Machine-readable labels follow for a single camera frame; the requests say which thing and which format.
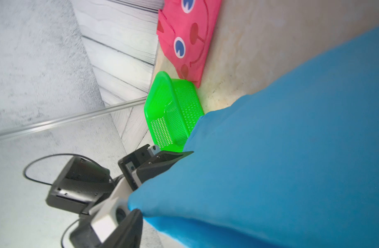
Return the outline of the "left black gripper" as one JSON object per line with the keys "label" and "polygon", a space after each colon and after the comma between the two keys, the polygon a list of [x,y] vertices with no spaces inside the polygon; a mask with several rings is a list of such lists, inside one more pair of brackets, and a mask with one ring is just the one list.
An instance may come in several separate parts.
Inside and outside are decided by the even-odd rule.
{"label": "left black gripper", "polygon": [[118,161],[123,176],[131,190],[137,190],[145,181],[166,171],[192,151],[177,153],[160,150],[158,146],[145,145]]}

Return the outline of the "green plastic basket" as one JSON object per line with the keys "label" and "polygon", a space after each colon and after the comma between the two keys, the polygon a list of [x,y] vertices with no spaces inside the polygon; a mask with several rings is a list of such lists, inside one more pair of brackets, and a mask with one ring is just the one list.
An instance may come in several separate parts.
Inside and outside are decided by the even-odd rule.
{"label": "green plastic basket", "polygon": [[199,118],[204,115],[195,85],[156,74],[145,107],[145,119],[155,145],[181,153]]}

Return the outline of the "pink bunny raincoat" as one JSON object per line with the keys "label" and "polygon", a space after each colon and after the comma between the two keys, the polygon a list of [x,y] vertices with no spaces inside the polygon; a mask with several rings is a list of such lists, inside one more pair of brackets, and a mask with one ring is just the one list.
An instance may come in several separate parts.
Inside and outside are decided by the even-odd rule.
{"label": "pink bunny raincoat", "polygon": [[221,0],[169,0],[158,11],[157,35],[178,77],[199,88]]}

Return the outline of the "blue raincoat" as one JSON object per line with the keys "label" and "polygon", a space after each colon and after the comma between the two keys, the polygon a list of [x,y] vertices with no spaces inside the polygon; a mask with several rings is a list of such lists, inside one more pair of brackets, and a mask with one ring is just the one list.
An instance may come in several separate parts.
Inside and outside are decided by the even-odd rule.
{"label": "blue raincoat", "polygon": [[379,248],[379,27],[209,112],[128,200],[189,248]]}

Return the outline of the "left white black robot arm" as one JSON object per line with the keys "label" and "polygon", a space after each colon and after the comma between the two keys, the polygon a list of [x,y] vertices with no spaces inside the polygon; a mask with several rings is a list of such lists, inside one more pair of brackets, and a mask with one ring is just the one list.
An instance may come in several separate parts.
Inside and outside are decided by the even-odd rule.
{"label": "left white black robot arm", "polygon": [[145,145],[118,161],[123,177],[106,200],[90,209],[71,232],[75,248],[138,248],[143,233],[143,214],[130,211],[128,197],[147,180],[168,171],[191,152],[162,151]]}

